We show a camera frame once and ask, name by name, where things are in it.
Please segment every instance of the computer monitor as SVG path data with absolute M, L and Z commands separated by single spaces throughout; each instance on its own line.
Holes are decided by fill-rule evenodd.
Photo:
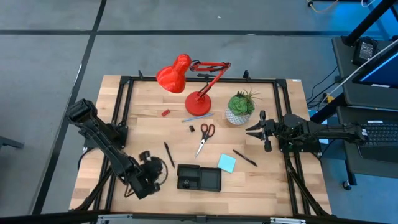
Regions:
M 398 44 L 357 75 L 353 82 L 384 88 L 398 88 Z

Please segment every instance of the black box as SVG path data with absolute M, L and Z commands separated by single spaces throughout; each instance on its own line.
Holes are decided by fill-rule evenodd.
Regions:
M 179 164 L 177 188 L 185 190 L 221 191 L 221 169 Z

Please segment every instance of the potted plant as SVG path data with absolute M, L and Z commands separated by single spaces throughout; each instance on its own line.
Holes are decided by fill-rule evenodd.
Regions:
M 249 121 L 254 111 L 253 99 L 259 99 L 258 97 L 254 97 L 257 94 L 256 92 L 252 92 L 251 87 L 250 92 L 246 90 L 238 91 L 228 102 L 228 107 L 225 111 L 226 119 L 236 125 L 241 125 Z

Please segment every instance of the white cable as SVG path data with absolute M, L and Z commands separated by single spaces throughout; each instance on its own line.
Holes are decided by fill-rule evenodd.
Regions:
M 375 0 L 373 0 L 373 1 L 371 1 L 369 4 L 367 4 L 367 5 L 363 5 L 363 0 L 361 0 L 361 5 L 362 5 L 362 7 L 368 7 L 368 6 L 370 6 L 373 2 L 374 2 Z
M 334 91 L 336 91 L 340 86 L 342 86 L 344 83 L 346 83 L 353 75 L 356 74 L 357 71 L 359 71 L 359 69 L 361 69 L 363 66 L 365 66 L 367 63 L 369 63 L 371 60 L 373 60 L 375 57 L 377 57 L 379 54 L 383 53 L 383 51 L 385 51 L 386 49 L 389 49 L 391 46 L 393 46 L 395 43 L 397 43 L 398 40 L 394 41 L 393 43 L 391 43 L 390 45 L 388 45 L 387 47 L 385 47 L 384 49 L 382 49 L 381 51 L 379 51 L 377 54 L 375 54 L 373 57 L 371 57 L 369 60 L 367 60 L 365 63 L 363 63 L 361 66 L 359 66 L 359 68 L 357 68 L 351 75 L 349 75 L 349 77 L 347 77 L 344 81 L 342 81 L 333 91 L 331 91 L 329 93 L 329 95 L 331 95 Z

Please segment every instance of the white plant pot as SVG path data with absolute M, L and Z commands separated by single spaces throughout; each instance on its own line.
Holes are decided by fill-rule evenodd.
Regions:
M 242 125 L 249 121 L 251 114 L 243 115 L 243 116 L 236 116 L 232 111 L 227 108 L 225 111 L 226 119 L 235 125 Z

